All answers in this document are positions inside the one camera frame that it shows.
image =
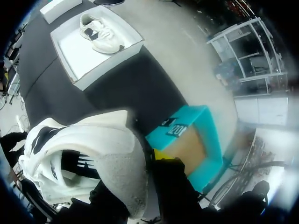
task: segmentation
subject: black table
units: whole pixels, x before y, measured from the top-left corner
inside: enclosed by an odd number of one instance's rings
[[[49,25],[39,13],[45,3],[31,16],[24,33],[18,66],[21,95],[31,127],[48,117],[69,125],[96,113],[127,109],[138,119],[138,131],[147,135],[186,104],[166,72],[145,47],[85,91],[79,90],[61,65],[50,32],[95,5],[84,0]],[[151,214],[157,213],[158,205],[152,179],[149,185],[149,204],[154,206],[149,206],[145,217],[153,218]]]

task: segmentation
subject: gray floor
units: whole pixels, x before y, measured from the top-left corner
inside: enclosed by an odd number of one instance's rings
[[[235,133],[237,114],[232,93],[216,80],[219,63],[195,20],[196,10],[159,0],[126,0],[112,7],[145,39],[145,47],[161,64],[189,105],[208,105],[222,151]]]

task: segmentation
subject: teal shoe box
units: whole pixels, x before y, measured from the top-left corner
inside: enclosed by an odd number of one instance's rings
[[[222,166],[216,127],[206,105],[183,106],[146,139],[160,156],[179,157],[184,162],[196,191],[201,192]]]

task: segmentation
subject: sneaker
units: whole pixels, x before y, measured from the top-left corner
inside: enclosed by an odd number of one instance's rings
[[[127,207],[142,217],[147,203],[146,161],[142,146],[126,127],[127,111],[91,116],[70,126],[52,118],[31,129],[19,157],[24,176],[47,203],[89,203],[102,181]]]
[[[113,54],[124,49],[123,41],[101,19],[89,14],[80,18],[80,34],[92,42],[92,48],[97,52]]]

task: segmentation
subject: brown cardboard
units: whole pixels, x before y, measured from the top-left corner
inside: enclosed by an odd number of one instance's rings
[[[180,158],[185,164],[187,176],[206,158],[205,147],[193,125],[189,126],[179,138],[163,150],[163,153],[174,158]]]

